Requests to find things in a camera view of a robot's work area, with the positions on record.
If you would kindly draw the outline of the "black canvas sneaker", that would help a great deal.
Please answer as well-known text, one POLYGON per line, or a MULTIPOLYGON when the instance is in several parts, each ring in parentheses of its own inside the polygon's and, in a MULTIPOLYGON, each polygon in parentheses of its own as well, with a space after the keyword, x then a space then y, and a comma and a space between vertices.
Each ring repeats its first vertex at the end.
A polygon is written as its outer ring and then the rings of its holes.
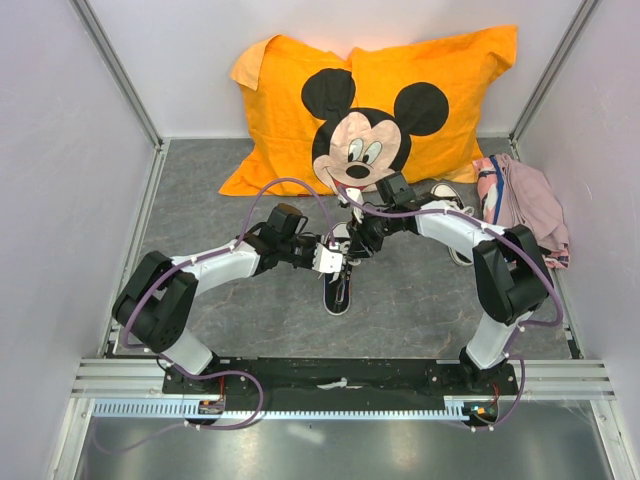
POLYGON ((346 257, 351 240, 346 222, 333 227, 332 233, 343 254, 341 269, 335 273, 323 275, 323 301, 327 312, 334 316, 343 315, 350 306, 351 276, 353 265, 346 257))

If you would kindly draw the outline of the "white shoelace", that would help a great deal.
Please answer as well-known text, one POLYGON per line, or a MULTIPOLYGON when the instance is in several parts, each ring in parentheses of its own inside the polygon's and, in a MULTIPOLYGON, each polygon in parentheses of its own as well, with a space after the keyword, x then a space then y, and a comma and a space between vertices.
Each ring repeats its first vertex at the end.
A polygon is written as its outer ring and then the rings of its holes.
POLYGON ((351 242, 350 242, 349 239, 339 239, 339 240, 335 240, 333 242, 329 241, 324 245, 328 245, 329 243, 334 243, 334 242, 341 242, 341 241, 347 241, 348 242, 348 244, 347 244, 348 250, 345 252, 344 264, 343 264, 342 269, 341 269, 340 272, 334 273, 334 274, 323 274, 323 275, 328 277, 330 282, 336 281, 346 271, 346 268, 348 266, 357 266, 361 262, 360 259, 354 258, 353 256, 351 256, 349 254, 349 247, 351 246, 351 242))

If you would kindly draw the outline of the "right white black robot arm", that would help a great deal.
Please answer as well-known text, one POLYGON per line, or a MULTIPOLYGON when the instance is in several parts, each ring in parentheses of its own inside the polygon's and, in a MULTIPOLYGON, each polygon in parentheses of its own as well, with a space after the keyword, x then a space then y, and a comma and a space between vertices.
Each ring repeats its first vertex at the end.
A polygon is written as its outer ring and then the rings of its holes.
POLYGON ((532 231, 523 225, 504 228, 475 218, 444 185, 419 196, 401 173, 378 181, 377 190, 383 201, 380 207, 365 203, 353 188, 337 189, 353 208, 351 257, 372 256, 386 238, 411 232, 471 262, 483 314, 460 353, 457 377, 465 391, 483 392, 508 359, 516 332, 534 324, 532 314, 556 294, 532 231))

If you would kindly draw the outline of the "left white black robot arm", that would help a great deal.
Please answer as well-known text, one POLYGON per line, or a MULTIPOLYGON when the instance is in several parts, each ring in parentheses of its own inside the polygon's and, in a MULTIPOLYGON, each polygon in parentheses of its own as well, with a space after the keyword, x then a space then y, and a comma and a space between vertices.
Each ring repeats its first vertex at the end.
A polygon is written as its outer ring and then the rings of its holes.
POLYGON ((112 317, 144 347, 178 365, 185 382, 208 393, 219 382, 217 356, 186 327, 196 297, 231 281, 260 275, 281 262, 318 270, 328 251, 319 235, 302 234, 304 216, 280 203, 269 218, 226 245, 192 256, 146 254, 112 307, 112 317))

